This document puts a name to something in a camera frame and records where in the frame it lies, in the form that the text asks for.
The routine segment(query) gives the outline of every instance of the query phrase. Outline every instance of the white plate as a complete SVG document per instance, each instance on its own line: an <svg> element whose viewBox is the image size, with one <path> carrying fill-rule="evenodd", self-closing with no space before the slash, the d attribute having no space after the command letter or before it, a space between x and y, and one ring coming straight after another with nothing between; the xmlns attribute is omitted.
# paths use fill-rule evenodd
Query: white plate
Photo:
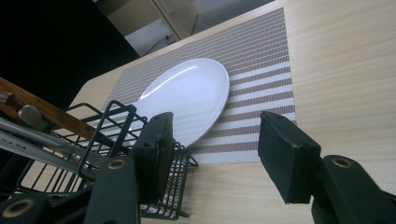
<svg viewBox="0 0 396 224"><path fill-rule="evenodd" d="M148 120L173 112L174 138L189 147L215 123L230 91L224 66L211 59L180 63L155 79L134 103Z"/></svg>

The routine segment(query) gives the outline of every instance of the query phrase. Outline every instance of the cable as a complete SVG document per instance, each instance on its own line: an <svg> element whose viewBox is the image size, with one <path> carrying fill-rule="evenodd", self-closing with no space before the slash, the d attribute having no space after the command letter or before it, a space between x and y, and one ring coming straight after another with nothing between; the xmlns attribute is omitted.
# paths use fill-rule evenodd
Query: cable
<svg viewBox="0 0 396 224"><path fill-rule="evenodd" d="M164 38L160 39L154 46L151 47L151 49L149 49L148 51L146 51L146 53L142 54L141 57L146 56L146 55L147 55L148 53L150 53L158 44L160 44L161 41L163 41L163 40L165 40L165 39L166 39L166 45L168 45L168 46L171 45L171 44L173 44L173 43L175 43L176 40L175 40L175 41L172 41L171 43L169 43L169 38L170 38L171 36L172 36L172 35L166 35Z"/></svg>
<svg viewBox="0 0 396 224"><path fill-rule="evenodd" d="M201 23L201 22L198 22L198 21L197 21L197 20L198 20L198 17L199 17L199 15L197 15L197 17L195 18L195 20L193 20L193 19L191 19L191 18L188 18L187 16L185 16L185 15L181 14L181 13L180 13L180 12L178 12L178 11L175 11L174 13L176 13L177 15L179 15L180 17L183 17L184 19L186 19L186 20L188 20L188 21L192 21L192 22L194 22L194 24L197 24L197 25L202 25L202 26L204 26L206 29L210 28L208 25L206 25L206 24L203 24L203 23Z"/></svg>

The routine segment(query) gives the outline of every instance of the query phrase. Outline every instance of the dish rack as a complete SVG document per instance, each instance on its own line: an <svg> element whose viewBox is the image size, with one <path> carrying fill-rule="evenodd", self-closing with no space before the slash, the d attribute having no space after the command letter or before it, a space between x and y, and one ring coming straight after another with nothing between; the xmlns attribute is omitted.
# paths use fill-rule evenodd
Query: dish rack
<svg viewBox="0 0 396 224"><path fill-rule="evenodd" d="M89 176L89 173L95 173L98 167L87 161L88 154L96 153L109 158L124 156L148 124L146 117L140 117L135 113L134 106L123 105L114 100L108 103L104 112L85 103L74 105L66 109L66 112L78 114L79 111L87 110L91 111L90 115L81 120L100 131L97 133L102 133L102 135L96 134L92 140L54 124L51 127L64 141L86 149L84 157L69 156L65 158L78 162L78 172L72 173L40 161L30 160L22 172L17 186L12 190L12 194L39 191L47 193L50 199L55 201L94 184L94 179ZM114 144L110 146L104 139L107 142L108 139L111 139ZM197 167L198 163L190 152L175 139L174 146L175 157L169 170L165 194L155 204L141 204L142 217L177 220L180 216L189 216L181 210L181 205L189 167ZM50 151L64 157L58 152Z"/></svg>

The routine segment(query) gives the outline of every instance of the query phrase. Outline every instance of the gray stripe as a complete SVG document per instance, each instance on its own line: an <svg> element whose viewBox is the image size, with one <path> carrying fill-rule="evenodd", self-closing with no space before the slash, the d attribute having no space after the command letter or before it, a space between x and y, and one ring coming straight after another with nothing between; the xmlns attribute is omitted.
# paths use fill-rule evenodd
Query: gray stripe
<svg viewBox="0 0 396 224"><path fill-rule="evenodd" d="M258 133L259 131L260 131L260 125L226 129L226 130L217 130L217 131L208 132L202 137L202 139Z"/></svg>
<svg viewBox="0 0 396 224"><path fill-rule="evenodd" d="M244 77L244 78L240 78L234 81L230 82L230 85L234 86L237 84L242 84L242 83L247 83L247 82L251 82L251 81L255 81L255 80L260 80L262 78L266 78L266 77L274 77L280 74L285 74L285 73L289 73L290 72L290 67L283 67L283 68L278 68L276 70L270 71L270 72L266 72L266 73L261 73L255 76L251 76L251 77Z"/></svg>
<svg viewBox="0 0 396 224"><path fill-rule="evenodd" d="M263 90L273 89L276 87L287 86L290 84L291 84L291 78L282 79L279 81L265 83L265 84L254 86L254 87L248 87L248 88L244 88L244 89L237 90L237 91L231 91L229 94L229 97L252 93L255 91L263 91Z"/></svg>
<svg viewBox="0 0 396 224"><path fill-rule="evenodd" d="M277 93L277 94L273 94L273 95L267 95L267 96L257 97L257 98L248 99L248 100L244 100L244 101L228 103L224 107L224 109L232 109L232 108L237 108L237 107L242 107L242 106L247 106L247 105L257 105L257 104L262 104L262 103L267 103L267 102L277 101L277 100L283 100L283 99L288 99L288 98L293 98L292 91L286 91L286 92L281 92L281 93Z"/></svg>
<svg viewBox="0 0 396 224"><path fill-rule="evenodd" d="M232 151L250 151L258 149L258 142L249 143L235 143L220 146L210 146L210 147L190 147L189 151L192 154L204 154L204 153L214 153L214 152L232 152Z"/></svg>
<svg viewBox="0 0 396 224"><path fill-rule="evenodd" d="M269 112L273 112L273 113L277 113L277 114L289 114L289 113L295 112L295 106L294 105L286 105L286 106L280 106L280 107L275 107L275 108L266 108L265 111L269 111ZM256 119L256 118L260 117L261 113L262 113L262 111L260 110L260 111L252 111L252 112L236 114L236 115L223 116L218 119L217 123L232 122L232 121L243 120L243 119Z"/></svg>
<svg viewBox="0 0 396 224"><path fill-rule="evenodd" d="M235 68L233 70L227 70L228 75L231 76L235 76L235 75L239 75L242 73L246 73L249 71L254 71L254 70L258 70L260 68L264 68L264 67L268 67L271 65L275 65L278 63L284 63L284 62L288 62L289 61L289 55L285 55L279 58L273 58L273 59L266 59L266 60L272 60L272 61L264 61L264 62L248 62L248 63L244 63L241 64L241 67Z"/></svg>

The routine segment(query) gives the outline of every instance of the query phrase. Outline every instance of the wire basket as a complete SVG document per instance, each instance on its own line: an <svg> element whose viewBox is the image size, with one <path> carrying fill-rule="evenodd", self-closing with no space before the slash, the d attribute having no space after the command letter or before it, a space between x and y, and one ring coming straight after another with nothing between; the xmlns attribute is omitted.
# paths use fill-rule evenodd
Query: wire basket
<svg viewBox="0 0 396 224"><path fill-rule="evenodd" d="M22 172L13 193L40 191L55 201L94 183L94 173L98 167L89 162L91 153L105 157L124 156L132 148L139 134L148 124L148 119L135 113L133 105L123 105L111 101L104 112L89 104L79 104L68 108L68 113L91 111L87 118L81 119L99 132L95 132L92 140L71 133L53 125L54 130L64 141L86 149L84 156L61 155L48 149L58 156L78 164L76 173L66 171L40 161L30 160ZM175 157L169 171L165 194L156 204L142 204L142 217L177 220L179 216L187 217L181 211L181 204L186 184L189 166L196 167L198 163L190 152L174 140Z"/></svg>

